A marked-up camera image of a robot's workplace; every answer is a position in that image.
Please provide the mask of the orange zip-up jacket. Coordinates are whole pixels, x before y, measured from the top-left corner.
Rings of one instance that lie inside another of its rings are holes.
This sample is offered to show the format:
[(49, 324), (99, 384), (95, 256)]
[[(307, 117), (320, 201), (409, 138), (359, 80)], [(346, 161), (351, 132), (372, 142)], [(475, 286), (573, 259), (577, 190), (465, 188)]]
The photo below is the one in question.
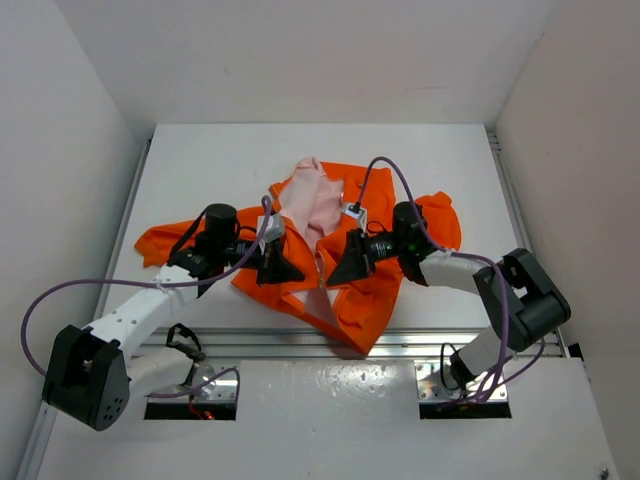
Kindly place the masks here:
[(356, 226), (343, 212), (346, 204), (359, 202), (368, 221), (391, 226), (396, 204), (391, 171), (308, 157), (269, 192), (286, 226), (284, 256), (305, 278), (260, 286), (256, 272), (242, 269), (232, 286), (245, 298), (369, 353), (386, 329), (400, 292), (403, 275), (397, 260), (379, 263), (367, 279), (335, 287), (326, 282), (344, 251), (348, 231)]

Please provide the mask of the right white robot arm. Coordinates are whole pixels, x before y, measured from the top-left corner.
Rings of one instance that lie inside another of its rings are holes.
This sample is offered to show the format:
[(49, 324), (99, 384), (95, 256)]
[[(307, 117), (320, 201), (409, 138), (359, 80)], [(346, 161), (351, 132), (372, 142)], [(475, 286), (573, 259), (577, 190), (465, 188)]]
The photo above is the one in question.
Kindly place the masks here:
[(484, 375), (496, 387), (507, 359), (542, 342), (568, 321), (571, 307), (529, 250), (517, 248), (493, 262), (446, 249), (428, 236), (427, 226), (421, 207), (404, 201), (393, 209), (390, 230), (375, 235), (361, 228), (349, 231), (326, 283), (338, 286), (368, 279), (379, 263), (395, 259), (404, 277), (415, 284), (478, 296), (490, 325), (440, 367), (437, 384), (461, 393)]

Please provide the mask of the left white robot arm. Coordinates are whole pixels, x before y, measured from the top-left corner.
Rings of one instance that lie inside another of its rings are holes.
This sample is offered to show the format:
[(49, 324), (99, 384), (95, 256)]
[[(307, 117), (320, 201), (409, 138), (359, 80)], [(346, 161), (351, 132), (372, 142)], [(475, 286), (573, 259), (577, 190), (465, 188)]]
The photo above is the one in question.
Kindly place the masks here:
[(285, 221), (265, 201), (252, 240), (228, 204), (211, 204), (173, 245), (154, 279), (126, 302), (83, 328), (68, 326), (55, 338), (42, 399), (96, 431), (113, 425), (132, 398), (176, 398), (200, 390), (194, 375), (206, 356), (198, 345), (170, 340), (160, 350), (137, 350), (176, 313), (239, 269), (258, 285), (303, 279), (284, 256)]

